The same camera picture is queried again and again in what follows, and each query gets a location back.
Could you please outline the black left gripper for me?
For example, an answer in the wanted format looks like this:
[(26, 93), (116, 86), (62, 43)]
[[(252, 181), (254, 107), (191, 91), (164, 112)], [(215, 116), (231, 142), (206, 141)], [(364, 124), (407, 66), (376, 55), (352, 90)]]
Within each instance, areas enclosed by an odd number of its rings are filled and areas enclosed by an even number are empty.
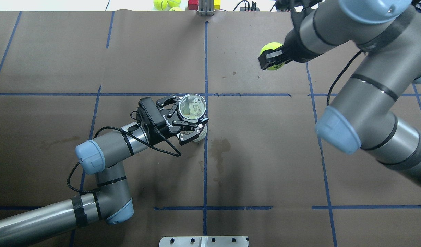
[(163, 138), (155, 129), (157, 129), (161, 135), (167, 139), (177, 135), (179, 145), (203, 140), (207, 135), (206, 124), (209, 119), (204, 118), (198, 122), (187, 122), (180, 121), (176, 114), (169, 117), (169, 110), (164, 109), (164, 107), (171, 104), (173, 104), (171, 109), (176, 111), (179, 106), (176, 96), (166, 96), (157, 100), (156, 106), (154, 106), (154, 112), (152, 113), (152, 120), (154, 122), (154, 128), (152, 129), (152, 142), (160, 143), (163, 141)]

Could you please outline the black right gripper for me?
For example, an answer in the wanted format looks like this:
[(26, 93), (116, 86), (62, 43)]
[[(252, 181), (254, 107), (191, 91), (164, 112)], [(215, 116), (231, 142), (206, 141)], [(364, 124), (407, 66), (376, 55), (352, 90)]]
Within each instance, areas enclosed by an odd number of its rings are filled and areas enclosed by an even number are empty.
[(295, 29), (287, 33), (282, 50), (265, 50), (258, 61), (262, 70), (276, 70), (291, 61), (305, 63), (315, 58), (315, 53), (303, 44)]

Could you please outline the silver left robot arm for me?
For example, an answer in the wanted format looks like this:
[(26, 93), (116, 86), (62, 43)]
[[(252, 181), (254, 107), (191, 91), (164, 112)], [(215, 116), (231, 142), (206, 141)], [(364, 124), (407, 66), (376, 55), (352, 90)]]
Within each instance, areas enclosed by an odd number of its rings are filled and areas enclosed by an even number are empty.
[(156, 102), (140, 99), (130, 114), (133, 122), (121, 128), (105, 126), (75, 148), (77, 166), (95, 175), (97, 187), (77, 189), (69, 176), (67, 185), (77, 195), (0, 220), (0, 247), (29, 246), (101, 220), (107, 224), (128, 220), (134, 208), (123, 161), (147, 148), (181, 156), (169, 139), (176, 137), (179, 145), (203, 139), (206, 110), (206, 100), (198, 94), (172, 94)]

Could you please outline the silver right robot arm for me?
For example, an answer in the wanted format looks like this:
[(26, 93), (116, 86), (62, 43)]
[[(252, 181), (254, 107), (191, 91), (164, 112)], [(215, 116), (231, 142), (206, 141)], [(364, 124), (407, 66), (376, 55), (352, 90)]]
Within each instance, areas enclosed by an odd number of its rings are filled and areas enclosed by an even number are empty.
[(259, 55), (261, 69), (305, 63), (348, 41), (366, 54), (315, 125), (319, 138), (365, 150), (421, 187), (421, 131), (391, 112), (421, 83), (421, 14), (411, 0), (277, 0), (293, 23), (283, 45)]

